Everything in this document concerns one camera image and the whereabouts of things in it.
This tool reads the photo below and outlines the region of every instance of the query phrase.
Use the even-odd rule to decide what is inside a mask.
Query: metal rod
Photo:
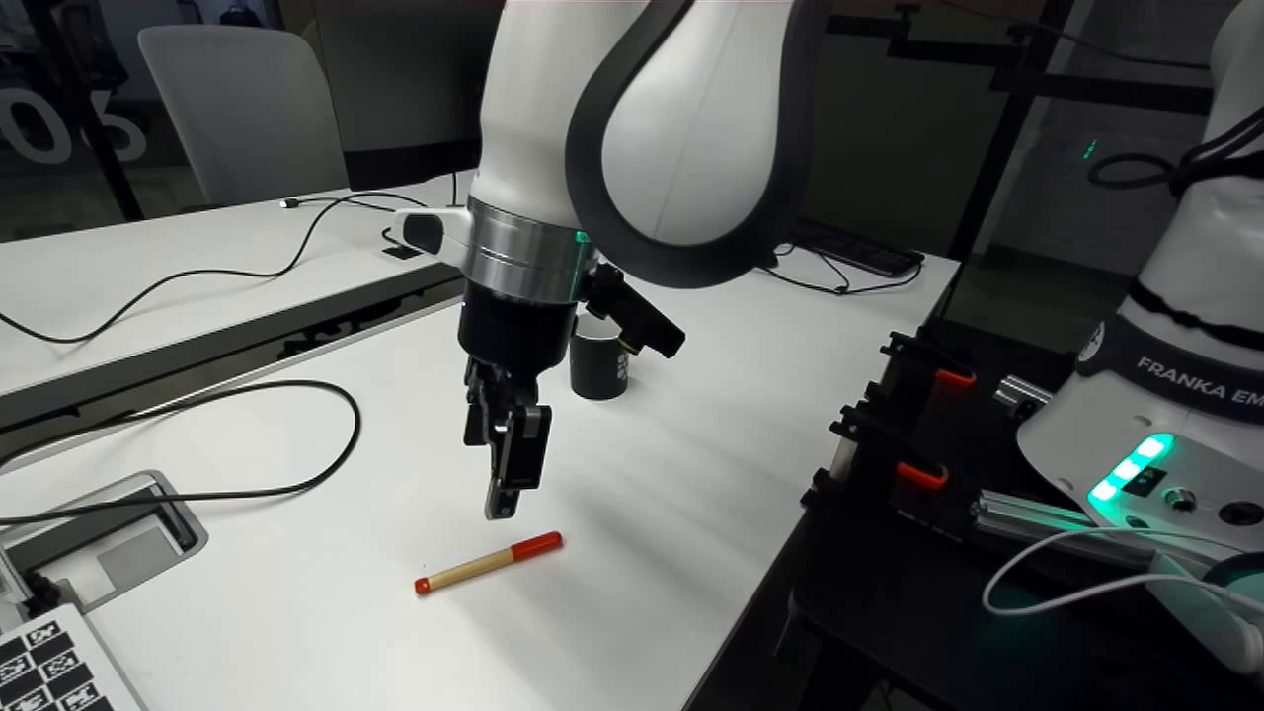
[[[1071,16],[1071,0],[1048,0],[1044,11],[1040,11],[1040,25],[1049,25],[1049,27],[1061,27]],[[1055,54],[1057,40],[1055,36],[1029,36],[1027,53],[1019,54],[1019,68],[1027,73],[1048,73],[1049,54]],[[986,145],[986,157],[975,173],[975,186],[971,186],[971,198],[957,220],[957,237],[953,237],[953,251],[948,256],[957,262],[967,262],[971,251],[975,251],[975,237],[986,220],[986,210],[991,210],[991,198],[1004,183],[1004,170],[1009,166],[1009,153],[1021,140],[1021,128],[1027,128],[1027,116],[1029,116],[1029,95],[1009,95],[1004,102],[1004,116],[994,123],[994,136],[991,136],[991,145]]]
[[[64,32],[55,27],[55,16],[50,16],[50,11],[60,7],[60,0],[23,0],[23,7],[27,7],[27,19],[32,19],[32,27],[35,27],[48,61],[50,61],[55,73],[60,73],[64,106],[72,111],[72,128],[82,129],[82,140],[86,140],[86,145],[92,145],[92,153],[94,153],[94,166],[102,170],[102,177],[107,177],[107,186],[111,186],[111,195],[114,195],[117,214],[122,214],[126,220],[138,220],[138,219],[142,219],[142,204],[138,204],[135,195],[131,195],[131,183],[126,183],[126,173],[122,173],[122,166],[117,166],[117,153],[114,153],[114,145],[111,145],[111,136],[107,136],[107,128],[100,123],[100,116],[92,111],[92,99],[86,99],[86,87],[82,87],[82,81],[79,81],[79,68],[73,68],[73,61],[72,61],[65,45],[64,45]]]

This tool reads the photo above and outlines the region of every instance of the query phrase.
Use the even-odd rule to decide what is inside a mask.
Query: keyboard
[[[0,631],[0,711],[138,711],[73,605]]]

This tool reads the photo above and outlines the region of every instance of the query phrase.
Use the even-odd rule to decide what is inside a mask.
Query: black cord
[[[404,201],[404,204],[414,204],[414,210],[430,210],[422,198],[412,198],[412,195],[385,195],[385,189],[354,189],[354,195],[342,195],[342,198],[284,198],[279,204],[284,210],[297,210],[297,204],[327,204],[327,201],[341,201],[341,204],[360,204],[360,210],[373,210],[373,214],[393,214],[389,204],[373,204],[373,201]]]
[[[1088,166],[1088,183],[1103,189],[1169,186],[1169,195],[1182,198],[1191,183],[1203,177],[1264,177],[1264,150],[1239,153],[1256,140],[1264,140],[1264,106],[1256,106],[1225,136],[1185,150],[1182,164],[1169,164],[1160,153],[1109,153]]]
[[[765,277],[774,277],[774,280],[780,280],[780,285],[795,285],[795,290],[805,290],[805,293],[821,293],[821,295],[863,295],[863,293],[887,293],[887,290],[904,290],[904,285],[912,285],[912,280],[921,280],[921,262],[915,262],[915,268],[909,268],[909,277],[899,277],[899,280],[883,280],[883,285],[863,285],[863,290],[851,290],[851,280],[846,277],[846,268],[838,265],[838,262],[828,262],[824,252],[818,252],[818,251],[805,251],[808,256],[818,256],[842,285],[808,285],[808,280],[795,280],[795,277],[787,277],[787,274],[779,274],[779,268],[762,268]]]
[[[107,422],[100,422],[100,426],[92,426],[92,430],[150,422],[150,419],[164,419],[164,416],[192,410],[192,407],[206,407],[206,403],[242,398],[242,395],[252,395],[252,391],[327,391],[327,395],[342,398],[348,410],[350,410],[350,435],[348,435],[342,451],[341,451],[318,476],[312,476],[312,477],[302,477],[302,484],[292,484],[292,486],[146,493],[146,498],[122,498],[122,501],[94,501],[94,506],[72,506],[72,511],[43,511],[43,513],[0,518],[0,527],[64,522],[64,518],[86,518],[86,513],[102,513],[102,511],[131,511],[131,506],[297,498],[297,493],[308,493],[308,492],[322,486],[330,476],[342,470],[342,463],[348,463],[350,451],[360,445],[363,410],[360,410],[360,398],[354,398],[348,386],[322,385],[322,381],[269,381],[269,385],[247,385],[247,386],[206,391],[206,395],[176,398],[176,403],[164,403],[164,407],[150,407],[150,410],[131,410],[131,416],[117,416],[117,419],[107,419]]]
[[[958,0],[932,0],[932,6],[953,7],[953,11],[958,11],[958,16],[986,19],[986,25],[1005,25],[1005,27],[1019,27],[1019,32],[1044,32],[1044,36],[1055,36],[1055,40],[1074,45],[1074,49],[1082,49],[1082,53],[1107,54],[1107,61],[1113,61],[1113,65],[1177,68],[1177,73],[1213,73],[1207,65],[1187,65],[1187,61],[1131,54],[1131,53],[1107,49],[1107,45],[1096,45],[1096,40],[1061,32],[1061,27],[1055,27],[1055,25],[1015,19],[1015,16],[967,7],[967,6],[958,6]]]
[[[92,339],[100,339],[102,334],[111,334],[131,310],[138,310],[146,295],[154,295],[158,290],[164,290],[164,285],[172,285],[172,280],[189,280],[189,277],[279,280],[279,277],[287,277],[287,274],[302,262],[302,252],[308,252],[308,244],[312,244],[312,237],[316,237],[316,227],[318,227],[330,210],[341,210],[341,204],[360,204],[360,210],[393,214],[393,210],[373,204],[373,201],[367,201],[367,198],[389,198],[389,201],[406,201],[406,204],[427,210],[427,201],[406,198],[406,195],[284,198],[284,201],[279,201],[284,210],[318,201],[318,214],[308,220],[308,233],[298,237],[298,251],[297,251],[279,268],[271,268],[271,274],[252,274],[252,268],[180,268],[180,274],[168,274],[168,277],[146,285],[146,290],[142,290],[138,295],[131,295],[117,314],[111,314],[100,327],[79,334],[79,336],[50,336],[50,334],[39,334],[39,327],[18,324],[18,319],[9,315],[9,314],[0,314],[0,324],[9,324],[9,327],[18,334],[18,336],[43,339],[43,344],[92,344]]]

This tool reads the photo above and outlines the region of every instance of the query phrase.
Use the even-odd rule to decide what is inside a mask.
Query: wire
[[[762,268],[765,277],[774,277],[774,280],[780,280],[780,285],[795,285],[795,290],[805,290],[805,293],[821,293],[821,295],[863,295],[863,293],[887,293],[887,290],[904,290],[904,285],[912,285],[912,280],[921,280],[921,262],[915,262],[915,268],[909,268],[909,277],[899,277],[899,280],[883,280],[883,285],[863,285],[863,290],[851,290],[851,280],[846,277],[846,268],[838,265],[838,262],[828,262],[824,252],[818,252],[818,251],[803,251],[803,252],[808,252],[808,256],[818,256],[842,285],[808,285],[808,280],[795,280],[795,277],[787,277],[787,274],[779,274],[779,268]]]
[[[1120,588],[1136,588],[1136,585],[1191,585],[1191,588],[1200,588],[1200,592],[1207,592],[1207,598],[1220,598],[1220,602],[1228,602],[1228,605],[1237,605],[1237,607],[1244,607],[1244,611],[1250,611],[1250,615],[1264,615],[1264,605],[1260,605],[1260,602],[1239,598],[1239,592],[1231,592],[1231,588],[1225,588],[1225,585],[1207,585],[1207,581],[1185,577],[1185,572],[1136,572],[1136,577],[1119,577],[1119,581],[1107,581],[1107,585],[1088,585],[1088,588],[1077,588],[1077,592],[1066,592],[1066,598],[1049,598],[1049,602],[1040,602],[1040,605],[1019,605],[1019,607],[1004,607],[1004,605],[991,602],[994,588],[1004,585],[1004,577],[1005,577],[1009,571],[1019,571],[1019,565],[1029,563],[1034,553],[1044,553],[1044,549],[1049,549],[1049,545],[1057,545],[1057,542],[1071,542],[1071,538],[1136,538],[1136,534],[1134,534],[1134,530],[1066,530],[1066,534],[1049,534],[1049,538],[1019,549],[1009,563],[1004,563],[1004,565],[994,571],[994,577],[984,585],[984,598],[978,598],[984,607],[986,607],[991,615],[1044,615],[1044,611],[1071,607],[1071,605],[1082,605],[1082,602],[1095,602],[1095,598],[1109,598],[1109,592],[1120,592]]]
[[[422,198],[412,198],[412,195],[385,195],[385,189],[354,189],[354,195],[342,195],[342,198],[284,198],[279,204],[284,210],[297,210],[297,204],[327,204],[327,201],[341,201],[341,204],[360,204],[360,210],[373,210],[373,214],[393,214],[389,204],[373,204],[373,201],[404,201],[404,204],[414,204],[414,210],[430,210],[430,201]]]
[[[43,513],[9,513],[9,518],[0,518],[0,527],[64,522],[64,518],[86,518],[86,513],[102,513],[102,511],[131,511],[131,506],[297,498],[297,493],[308,493],[308,492],[322,486],[330,476],[342,470],[342,463],[348,463],[348,459],[354,453],[354,445],[360,445],[363,410],[360,410],[360,398],[354,398],[348,386],[327,385],[327,381],[269,381],[269,385],[243,385],[243,386],[206,391],[206,395],[189,395],[189,398],[176,398],[176,403],[164,403],[164,407],[150,407],[150,410],[131,410],[131,416],[117,416],[117,419],[107,419],[107,422],[100,422],[100,426],[92,426],[92,430],[150,422],[150,419],[164,419],[164,416],[176,416],[176,410],[192,410],[192,407],[210,407],[210,403],[242,398],[242,395],[256,395],[256,391],[327,391],[327,395],[342,398],[348,410],[350,410],[350,435],[348,435],[342,451],[341,451],[318,476],[312,476],[312,477],[302,477],[302,484],[292,484],[292,486],[150,493],[150,498],[94,501],[94,506],[43,511]]]
[[[932,0],[932,6],[953,7],[953,11],[958,11],[958,16],[986,19],[986,25],[1005,25],[1005,27],[1019,27],[1019,32],[1044,32],[1044,36],[1055,36],[1055,40],[1074,45],[1074,49],[1082,49],[1082,53],[1107,54],[1107,61],[1113,61],[1113,65],[1177,68],[1177,73],[1213,73],[1207,65],[1187,65],[1187,61],[1131,54],[1131,53],[1107,49],[1107,45],[1096,45],[1096,40],[1087,40],[1087,36],[1074,36],[1074,32],[1061,32],[1061,27],[1040,25],[1040,19],[1015,19],[1015,16],[984,11],[984,7],[971,7],[971,6],[957,6],[957,0]]]
[[[1264,150],[1239,153],[1256,140],[1264,140],[1264,106],[1231,123],[1225,136],[1185,150],[1182,164],[1169,164],[1160,153],[1109,153],[1088,166],[1088,183],[1103,189],[1169,186],[1169,195],[1182,198],[1191,183],[1203,177],[1264,177]]]
[[[18,324],[18,319],[9,315],[9,314],[0,314],[0,324],[9,324],[11,334],[18,334],[18,336],[27,336],[27,339],[43,339],[43,344],[92,344],[92,339],[100,339],[102,334],[111,334],[131,310],[138,310],[146,295],[161,293],[161,290],[172,285],[172,280],[192,280],[192,277],[279,280],[279,277],[287,277],[287,274],[302,262],[302,252],[308,252],[318,220],[322,220],[330,210],[341,210],[341,204],[360,204],[360,210],[393,214],[393,210],[385,210],[385,204],[371,204],[367,198],[389,198],[389,201],[406,201],[406,204],[422,204],[422,210],[427,210],[427,201],[406,198],[406,195],[284,198],[284,201],[279,201],[284,210],[308,204],[308,201],[322,201],[322,210],[308,220],[297,252],[292,252],[279,268],[269,268],[269,274],[256,274],[256,268],[180,268],[180,274],[168,274],[168,277],[146,285],[138,295],[131,295],[122,310],[114,310],[100,327],[86,327],[86,334],[79,334],[79,336],[50,336],[50,334],[39,334],[39,327],[32,327],[32,324]]]

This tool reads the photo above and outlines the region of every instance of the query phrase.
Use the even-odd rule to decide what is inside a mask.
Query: white table
[[[484,522],[484,451],[460,445],[458,310],[433,310],[263,381],[312,374],[363,403],[363,445],[284,506],[202,506],[210,545],[92,611],[154,707],[679,707],[787,545],[842,403],[879,374],[957,265],[904,293],[828,302],[762,274],[646,295],[688,327],[638,357],[628,395],[558,407],[546,486]],[[260,395],[100,435],[0,476],[3,511],[55,506],[158,466],[176,492],[292,484],[342,443],[322,395]],[[412,581],[560,530],[553,557],[420,602]]]
[[[450,177],[393,195],[447,204]],[[279,268],[316,214],[316,201],[297,210],[260,201],[11,243],[0,244],[0,314],[39,334],[79,336],[164,274]],[[0,430],[234,348],[276,339],[284,327],[330,319],[335,302],[348,295],[385,302],[452,285],[452,274],[430,256],[385,256],[380,237],[385,220],[385,214],[341,204],[318,220],[298,268],[284,280],[176,280],[142,302],[117,327],[79,348],[39,344],[0,324]]]

